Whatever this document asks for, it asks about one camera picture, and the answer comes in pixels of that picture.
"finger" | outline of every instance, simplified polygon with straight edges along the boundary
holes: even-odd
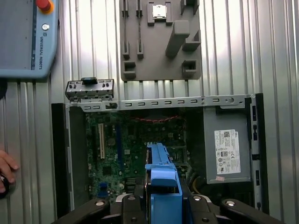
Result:
[[[4,193],[5,192],[5,187],[3,182],[0,180],[0,193]]]
[[[5,162],[3,158],[0,158],[0,171],[8,179],[10,183],[14,182],[14,174],[12,173],[9,165]]]
[[[19,168],[17,162],[10,155],[8,155],[6,152],[4,152],[2,158],[9,164],[9,166],[12,169],[18,169]]]

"sticker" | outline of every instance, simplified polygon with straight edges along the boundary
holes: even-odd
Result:
[[[224,179],[225,179],[225,178],[224,178],[223,176],[216,176],[216,180],[217,180],[217,181],[222,181],[222,182],[223,182]]]
[[[239,136],[235,130],[214,131],[217,174],[241,172]]]

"human hand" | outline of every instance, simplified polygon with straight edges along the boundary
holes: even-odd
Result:
[[[13,170],[17,170],[19,168],[16,161],[8,155],[5,151],[0,150],[0,173],[2,173],[10,183],[15,182],[15,175],[12,172]],[[0,193],[4,193],[5,188],[3,182],[0,181]]]

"red wire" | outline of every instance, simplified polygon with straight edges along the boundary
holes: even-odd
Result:
[[[143,119],[143,118],[135,118],[136,120],[139,121],[145,121],[145,122],[157,122],[157,123],[162,123],[162,122],[166,122],[166,121],[170,121],[172,119],[182,119],[180,116],[173,116],[170,118],[166,118],[166,119],[161,119],[161,120],[150,120],[150,119]]]

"cable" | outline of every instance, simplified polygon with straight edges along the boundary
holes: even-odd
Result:
[[[193,181],[193,184],[192,184],[192,188],[193,190],[200,195],[200,192],[196,189],[196,180],[198,179],[198,177],[196,177]]]
[[[163,123],[166,121],[170,121],[173,119],[182,119],[180,116],[173,116],[173,117],[169,117],[169,118],[165,118],[165,119],[160,119],[160,120],[150,120],[150,119],[143,119],[143,118],[134,118],[135,120],[139,120],[139,121],[145,121],[145,122],[157,122],[157,123]]]

